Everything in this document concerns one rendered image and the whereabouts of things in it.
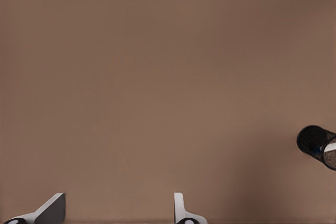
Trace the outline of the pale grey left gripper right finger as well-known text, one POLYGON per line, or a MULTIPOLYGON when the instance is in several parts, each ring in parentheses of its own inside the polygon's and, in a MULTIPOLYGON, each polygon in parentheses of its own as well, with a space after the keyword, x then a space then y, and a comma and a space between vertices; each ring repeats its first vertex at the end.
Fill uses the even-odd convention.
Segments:
POLYGON ((185 209, 182 193, 174 193, 174 224, 207 224, 207 220, 200 215, 185 209))

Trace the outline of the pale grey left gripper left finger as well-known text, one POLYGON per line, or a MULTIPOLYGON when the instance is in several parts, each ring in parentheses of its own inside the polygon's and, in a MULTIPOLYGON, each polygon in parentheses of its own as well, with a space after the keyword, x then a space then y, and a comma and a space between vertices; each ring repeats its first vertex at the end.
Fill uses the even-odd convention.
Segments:
POLYGON ((56 193, 36 211, 13 217, 3 224, 64 224, 66 194, 56 193))

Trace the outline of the black mesh pen holder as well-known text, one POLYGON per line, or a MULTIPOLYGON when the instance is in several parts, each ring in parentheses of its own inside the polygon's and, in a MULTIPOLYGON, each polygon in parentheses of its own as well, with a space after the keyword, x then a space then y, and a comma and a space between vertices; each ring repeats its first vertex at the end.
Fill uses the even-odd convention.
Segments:
POLYGON ((336 171, 336 150, 324 152, 329 143, 336 142, 336 133, 317 125, 303 128, 297 136, 297 147, 303 152, 321 162, 328 169, 336 171))

